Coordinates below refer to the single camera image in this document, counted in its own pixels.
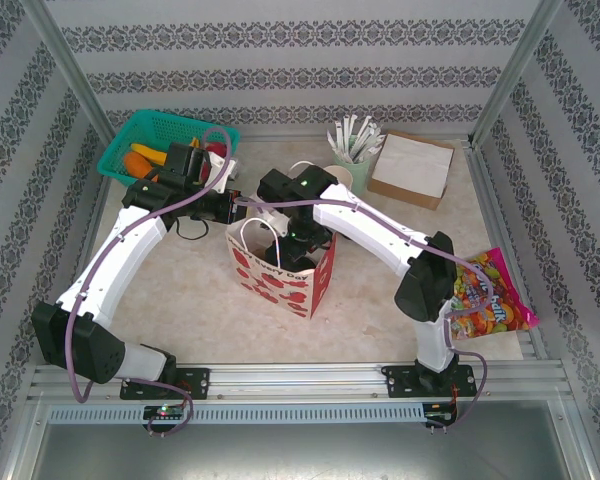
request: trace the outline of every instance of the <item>white paper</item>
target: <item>white paper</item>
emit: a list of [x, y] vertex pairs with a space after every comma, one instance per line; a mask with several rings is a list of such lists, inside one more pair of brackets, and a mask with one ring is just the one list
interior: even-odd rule
[[372, 178], [404, 190], [441, 198], [453, 150], [387, 135]]

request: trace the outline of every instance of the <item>candy bag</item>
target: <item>candy bag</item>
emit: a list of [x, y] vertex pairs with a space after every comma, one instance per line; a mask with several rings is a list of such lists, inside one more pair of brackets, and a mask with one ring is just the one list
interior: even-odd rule
[[[499, 248], [481, 253], [468, 261], [491, 279], [493, 297], [491, 305], [485, 310], [466, 317], [453, 317], [453, 338], [473, 338], [490, 333], [529, 330], [538, 324], [538, 318], [520, 301]], [[456, 269], [458, 278], [454, 285], [451, 308], [463, 310], [483, 303], [487, 298], [487, 286], [475, 273], [462, 265], [457, 265]]]

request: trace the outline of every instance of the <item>beige floor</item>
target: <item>beige floor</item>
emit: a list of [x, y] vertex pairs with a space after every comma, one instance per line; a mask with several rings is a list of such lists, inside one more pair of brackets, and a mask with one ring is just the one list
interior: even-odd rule
[[[363, 199], [397, 221], [429, 234], [449, 235], [456, 253], [489, 248], [466, 160], [458, 148], [448, 190], [437, 211], [367, 192]], [[242, 143], [243, 170], [234, 188], [251, 194], [276, 166], [299, 160], [331, 163], [326, 142]], [[106, 238], [125, 189], [113, 181], [95, 248]], [[170, 232], [149, 254], [122, 297], [112, 331], [125, 341], [175, 354], [179, 362], [295, 363], [409, 361], [416, 355], [411, 321], [394, 305], [400, 279], [358, 245], [338, 243], [331, 286], [312, 319], [302, 319], [239, 287], [232, 276], [224, 227], [210, 224], [203, 240]], [[201, 226], [183, 221], [194, 236]], [[457, 342], [492, 360], [522, 359], [515, 332]]]

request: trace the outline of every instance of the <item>plastic basket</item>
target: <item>plastic basket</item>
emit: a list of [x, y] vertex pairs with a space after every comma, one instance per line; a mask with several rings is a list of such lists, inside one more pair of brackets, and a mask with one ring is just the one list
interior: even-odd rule
[[[215, 127], [212, 123], [179, 117], [155, 110], [138, 110], [120, 129], [98, 162], [98, 172], [113, 177], [128, 187], [137, 179], [130, 176], [124, 167], [124, 155], [131, 150], [132, 143], [141, 143], [155, 150], [166, 152], [171, 142], [189, 144], [193, 137], [202, 138], [204, 132]], [[235, 128], [222, 127], [231, 138], [231, 150], [235, 153], [240, 132]], [[224, 142], [220, 133], [212, 133], [208, 141]]]

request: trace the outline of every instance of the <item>white rope handle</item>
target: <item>white rope handle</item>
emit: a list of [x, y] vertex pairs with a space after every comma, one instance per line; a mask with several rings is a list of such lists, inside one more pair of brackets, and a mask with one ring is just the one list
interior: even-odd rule
[[291, 168], [289, 168], [289, 170], [287, 171], [287, 175], [290, 175], [291, 174], [291, 170], [293, 170], [294, 168], [296, 168], [298, 165], [302, 165], [303, 163], [306, 163], [307, 165], [315, 165], [315, 163], [311, 163], [311, 162], [308, 162], [306, 160], [300, 160], [299, 162], [296, 162], [293, 165], [291, 165]]
[[273, 227], [271, 226], [271, 224], [269, 222], [267, 222], [266, 220], [263, 220], [263, 219], [258, 218], [258, 217], [253, 217], [253, 218], [250, 218], [249, 220], [247, 220], [246, 222], [244, 222], [242, 224], [242, 227], [240, 227], [240, 240], [242, 240], [242, 247], [247, 252], [249, 251], [249, 249], [247, 248], [247, 244], [244, 241], [244, 227], [246, 227], [247, 224], [249, 224], [250, 222], [264, 223], [267, 227], [269, 227], [269, 230], [271, 230], [271, 233], [273, 234], [273, 240], [276, 242], [276, 260], [278, 260], [278, 268], [282, 268], [280, 266], [280, 243], [278, 242], [278, 235], [276, 235], [276, 231], [273, 229]]

